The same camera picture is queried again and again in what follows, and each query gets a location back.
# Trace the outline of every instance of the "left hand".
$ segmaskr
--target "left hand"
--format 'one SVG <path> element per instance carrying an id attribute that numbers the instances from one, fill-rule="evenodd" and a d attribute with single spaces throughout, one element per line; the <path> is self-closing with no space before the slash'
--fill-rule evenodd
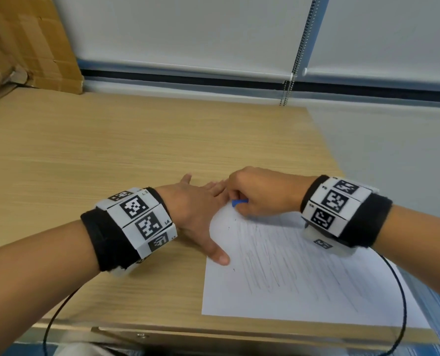
<path id="1" fill-rule="evenodd" d="M 228 265 L 230 258 L 210 237 L 210 221 L 229 200 L 226 182 L 209 182 L 205 186 L 190 185 L 192 175 L 179 183 L 156 187 L 169 209 L 172 222 L 197 243 L 213 261 Z"/>

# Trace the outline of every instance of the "desk surface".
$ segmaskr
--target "desk surface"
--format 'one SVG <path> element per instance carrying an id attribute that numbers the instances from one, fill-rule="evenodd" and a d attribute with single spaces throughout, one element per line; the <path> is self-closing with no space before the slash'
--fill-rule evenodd
<path id="1" fill-rule="evenodd" d="M 246 165 L 340 173 L 306 109 L 16 89 L 0 101 L 0 245 L 72 221 L 127 187 L 177 182 L 186 172 L 200 185 Z M 205 263 L 179 238 L 128 277 L 93 279 L 59 320 L 229 335 L 397 335 L 384 327 L 203 316 Z M 405 339 L 437 342 L 421 329 Z"/>

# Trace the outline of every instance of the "hand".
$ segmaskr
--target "hand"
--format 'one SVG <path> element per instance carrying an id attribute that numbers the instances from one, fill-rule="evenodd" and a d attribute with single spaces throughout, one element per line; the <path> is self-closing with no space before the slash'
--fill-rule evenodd
<path id="1" fill-rule="evenodd" d="M 276 215 L 299 211 L 306 191 L 316 178 L 248 166 L 230 175 L 227 189 L 232 200 L 249 200 L 235 207 L 241 215 Z"/>
<path id="2" fill-rule="evenodd" d="M 210 221 L 228 202 L 226 182 L 209 182 L 205 186 L 190 185 L 192 175 L 185 175 L 173 185 L 156 187 L 163 198 L 172 222 L 216 263 L 228 265 L 230 258 L 210 237 Z"/>

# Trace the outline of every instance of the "wristband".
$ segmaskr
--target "wristband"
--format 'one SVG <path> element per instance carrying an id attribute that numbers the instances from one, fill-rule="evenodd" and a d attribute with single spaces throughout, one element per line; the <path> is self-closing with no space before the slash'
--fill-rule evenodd
<path id="1" fill-rule="evenodd" d="M 370 247 L 393 204 L 377 195 L 378 191 L 355 181 L 322 175 L 302 200 L 302 217 L 343 245 Z"/>
<path id="2" fill-rule="evenodd" d="M 128 269 L 177 237 L 162 197 L 153 188 L 122 191 L 81 215 L 100 271 Z"/>

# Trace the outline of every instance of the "blue pen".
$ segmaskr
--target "blue pen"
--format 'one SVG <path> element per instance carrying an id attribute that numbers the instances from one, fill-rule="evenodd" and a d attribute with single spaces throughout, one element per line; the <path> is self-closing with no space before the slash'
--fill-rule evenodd
<path id="1" fill-rule="evenodd" d="M 239 203 L 248 203 L 248 199 L 245 198 L 243 200 L 231 200 L 231 205 L 233 207 L 235 207 L 236 205 L 238 205 Z"/>

